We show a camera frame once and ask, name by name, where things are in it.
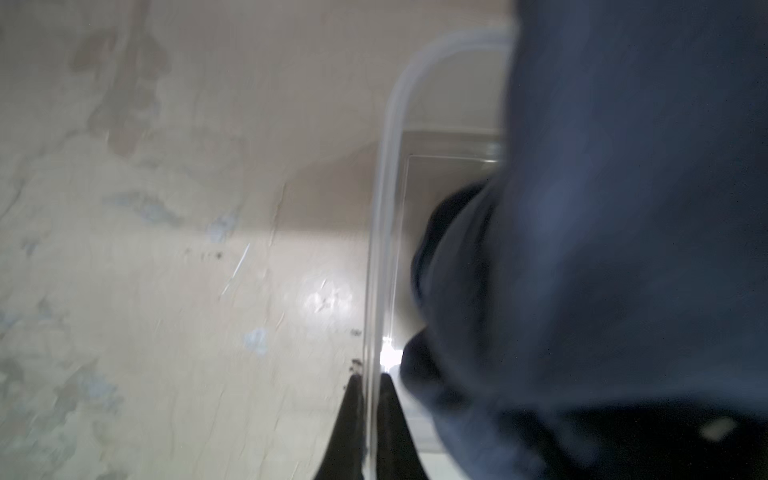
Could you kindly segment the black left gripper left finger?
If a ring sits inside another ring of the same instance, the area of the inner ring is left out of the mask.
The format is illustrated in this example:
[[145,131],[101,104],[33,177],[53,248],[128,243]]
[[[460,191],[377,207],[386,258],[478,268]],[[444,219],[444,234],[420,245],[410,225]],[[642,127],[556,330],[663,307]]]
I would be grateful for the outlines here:
[[365,400],[360,374],[352,374],[315,480],[361,480],[365,458]]

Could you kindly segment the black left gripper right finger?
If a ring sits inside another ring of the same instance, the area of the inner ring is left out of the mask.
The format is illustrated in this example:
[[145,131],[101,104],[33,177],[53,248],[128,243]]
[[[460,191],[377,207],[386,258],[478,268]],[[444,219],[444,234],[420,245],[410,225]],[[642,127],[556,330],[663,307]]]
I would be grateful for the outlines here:
[[408,428],[392,377],[380,376],[376,413],[378,480],[428,480]]

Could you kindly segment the grey cleaning cloth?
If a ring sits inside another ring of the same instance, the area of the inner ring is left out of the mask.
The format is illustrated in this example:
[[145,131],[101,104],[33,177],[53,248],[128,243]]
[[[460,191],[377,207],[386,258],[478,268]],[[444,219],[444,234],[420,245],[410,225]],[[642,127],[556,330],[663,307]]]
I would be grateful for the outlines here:
[[400,377],[472,479],[767,475],[767,5],[519,1]]

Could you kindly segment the blue-rimmed clear lunch box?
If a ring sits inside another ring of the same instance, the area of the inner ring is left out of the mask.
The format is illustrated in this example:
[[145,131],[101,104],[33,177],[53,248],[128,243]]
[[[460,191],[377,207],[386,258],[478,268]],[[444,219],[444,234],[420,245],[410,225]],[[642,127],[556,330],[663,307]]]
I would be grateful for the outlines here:
[[447,35],[415,55],[385,110],[373,182],[362,352],[362,474],[376,477],[384,430],[382,376],[397,379],[405,344],[423,325],[411,260],[436,206],[489,175],[503,156],[505,84],[518,31]]

